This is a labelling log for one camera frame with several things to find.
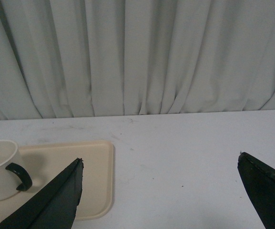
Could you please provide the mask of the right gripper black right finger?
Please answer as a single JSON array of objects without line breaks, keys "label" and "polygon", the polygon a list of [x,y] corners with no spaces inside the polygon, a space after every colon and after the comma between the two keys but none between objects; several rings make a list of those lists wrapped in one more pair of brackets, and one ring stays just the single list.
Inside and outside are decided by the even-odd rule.
[{"label": "right gripper black right finger", "polygon": [[237,169],[247,195],[266,229],[275,229],[275,169],[241,152]]}]

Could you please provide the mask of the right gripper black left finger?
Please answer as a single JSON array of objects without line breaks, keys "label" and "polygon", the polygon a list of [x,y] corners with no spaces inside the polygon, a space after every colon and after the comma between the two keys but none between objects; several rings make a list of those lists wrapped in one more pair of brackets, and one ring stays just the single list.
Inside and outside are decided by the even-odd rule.
[{"label": "right gripper black left finger", "polygon": [[0,229],[70,229],[82,194],[83,160],[77,158],[0,223]]}]

